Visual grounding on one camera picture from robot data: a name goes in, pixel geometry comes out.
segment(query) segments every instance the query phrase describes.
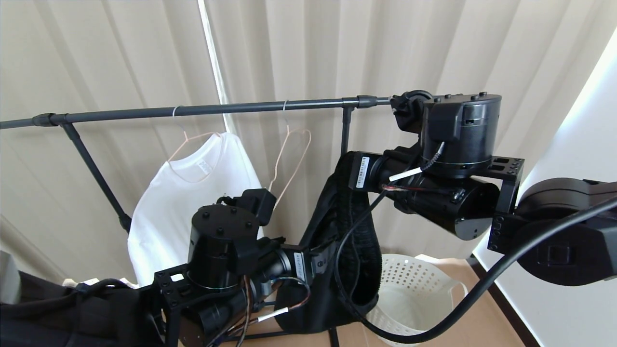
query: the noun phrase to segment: brown floor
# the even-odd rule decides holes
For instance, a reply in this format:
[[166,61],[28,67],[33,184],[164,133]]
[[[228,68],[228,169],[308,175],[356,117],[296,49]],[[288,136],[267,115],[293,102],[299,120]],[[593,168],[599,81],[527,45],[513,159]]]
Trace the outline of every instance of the brown floor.
[[[452,278],[463,282],[467,288],[472,288],[478,281],[478,276],[473,272],[466,261],[459,259],[444,259],[436,264],[440,269]],[[462,290],[455,296],[457,300],[462,297]],[[264,333],[280,331],[274,319],[255,324],[249,329],[251,333]],[[385,347],[376,335],[371,333],[360,323],[354,323],[338,327],[339,342],[342,347]],[[235,343],[225,343],[223,346],[234,346]],[[328,333],[323,332],[315,335],[289,335],[272,337],[260,340],[247,340],[242,344],[244,347],[271,347],[271,346],[329,346]],[[500,346],[520,347],[524,346],[508,320],[503,315],[489,293],[482,296],[476,304],[448,331],[443,335],[425,344],[425,347],[438,346]]]

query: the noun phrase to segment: beige curtain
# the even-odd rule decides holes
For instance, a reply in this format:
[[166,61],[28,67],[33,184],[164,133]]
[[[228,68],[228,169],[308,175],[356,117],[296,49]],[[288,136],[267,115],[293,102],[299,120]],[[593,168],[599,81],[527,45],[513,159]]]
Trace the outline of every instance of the beige curtain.
[[[615,1],[207,1],[231,102],[432,93],[503,95],[496,154],[529,170],[572,106],[617,23]],[[286,122],[313,142],[276,231],[298,241],[339,156],[341,111],[236,117],[264,182]],[[383,152],[416,137],[388,107],[355,111],[350,150]],[[282,189],[303,150],[284,156]],[[373,214],[384,251],[467,257],[464,242],[384,202]]]
[[[617,25],[615,1],[206,1],[230,102],[436,94],[503,95],[496,153],[531,168]],[[194,1],[0,2],[0,117],[218,103]],[[270,236],[298,241],[339,155],[341,110],[234,115],[267,186],[285,127],[312,144],[275,212]],[[220,116],[178,120],[192,134]],[[182,142],[172,119],[76,125],[129,215]],[[2,247],[47,278],[133,278],[126,234],[59,128],[3,130]],[[355,111],[351,150],[411,145],[388,107]],[[306,139],[283,155],[279,194]],[[192,144],[185,154],[199,146]],[[391,203],[374,220],[385,251],[466,257],[458,241]]]

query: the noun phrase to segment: perforated basket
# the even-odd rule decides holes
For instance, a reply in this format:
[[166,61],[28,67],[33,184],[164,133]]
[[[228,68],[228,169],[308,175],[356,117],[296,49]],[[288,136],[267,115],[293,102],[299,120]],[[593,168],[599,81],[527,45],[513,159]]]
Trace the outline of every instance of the perforated basket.
[[[439,323],[454,308],[452,289],[467,287],[435,265],[400,254],[383,254],[377,306],[369,322],[398,335],[416,335]],[[379,337],[391,346],[413,346]]]

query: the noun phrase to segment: white cable sleeve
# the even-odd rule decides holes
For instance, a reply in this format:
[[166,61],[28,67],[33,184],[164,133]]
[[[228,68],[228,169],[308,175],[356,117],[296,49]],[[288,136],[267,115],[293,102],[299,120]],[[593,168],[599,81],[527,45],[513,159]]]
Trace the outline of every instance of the white cable sleeve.
[[392,182],[392,181],[400,180],[401,178],[417,175],[420,172],[422,172],[422,169],[417,167],[415,169],[411,169],[411,170],[408,170],[408,171],[403,171],[401,173],[397,173],[396,175],[392,175],[392,176],[389,177],[389,179],[390,179],[390,182]]
[[260,317],[257,318],[257,323],[263,322],[264,320],[266,320],[268,318],[272,318],[274,316],[278,316],[278,315],[284,314],[286,312],[289,312],[289,307],[278,309],[278,310],[276,310],[276,311],[274,311],[272,313],[269,313],[269,314],[264,314],[263,316],[260,316]]

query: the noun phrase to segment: white shirt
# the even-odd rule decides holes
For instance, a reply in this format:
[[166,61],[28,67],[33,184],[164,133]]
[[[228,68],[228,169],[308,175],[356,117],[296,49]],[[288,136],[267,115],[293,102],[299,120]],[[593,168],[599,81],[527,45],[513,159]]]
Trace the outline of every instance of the white shirt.
[[139,200],[128,235],[139,286],[150,285],[154,272],[187,262],[191,218],[200,207],[261,187],[234,134],[214,134],[190,156],[165,162]]

